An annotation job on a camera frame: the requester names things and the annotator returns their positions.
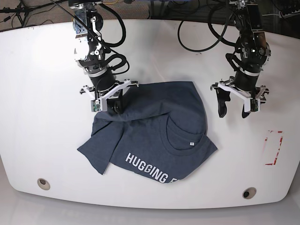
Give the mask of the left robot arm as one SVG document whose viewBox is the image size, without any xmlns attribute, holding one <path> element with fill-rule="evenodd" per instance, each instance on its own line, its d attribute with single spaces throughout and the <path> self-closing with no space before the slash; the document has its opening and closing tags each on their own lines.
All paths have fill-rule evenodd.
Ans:
<svg viewBox="0 0 300 225">
<path fill-rule="evenodd" d="M 260 111 L 266 102 L 269 89 L 257 86 L 257 80 L 263 66 L 271 56 L 261 22 L 259 7 L 253 0 L 231 0 L 234 5 L 233 22 L 239 31 L 239 37 L 233 44 L 234 52 L 226 54 L 226 59 L 235 75 L 228 80 L 219 81 L 211 86 L 216 91 L 218 114 L 222 118 L 227 113 L 226 103 L 234 94 L 243 100 L 242 117 Z"/>
</svg>

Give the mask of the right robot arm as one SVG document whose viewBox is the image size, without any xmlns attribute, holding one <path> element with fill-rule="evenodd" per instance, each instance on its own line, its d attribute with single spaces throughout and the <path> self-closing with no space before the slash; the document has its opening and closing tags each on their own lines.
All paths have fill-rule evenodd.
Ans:
<svg viewBox="0 0 300 225">
<path fill-rule="evenodd" d="M 104 20 L 96 10 L 96 5 L 112 13 L 119 21 L 122 37 L 117 43 L 107 43 L 103 40 L 100 31 Z M 112 109 L 115 113 L 122 114 L 123 90 L 138 85 L 137 81 L 126 79 L 121 82 L 116 79 L 115 71 L 129 64 L 124 55 L 114 51 L 115 47 L 125 42 L 125 24 L 119 14 L 101 0 L 70 0 L 68 6 L 75 13 L 75 61 L 92 82 L 91 87 L 84 85 L 80 94 L 89 95 L 92 112 L 106 112 Z"/>
</svg>

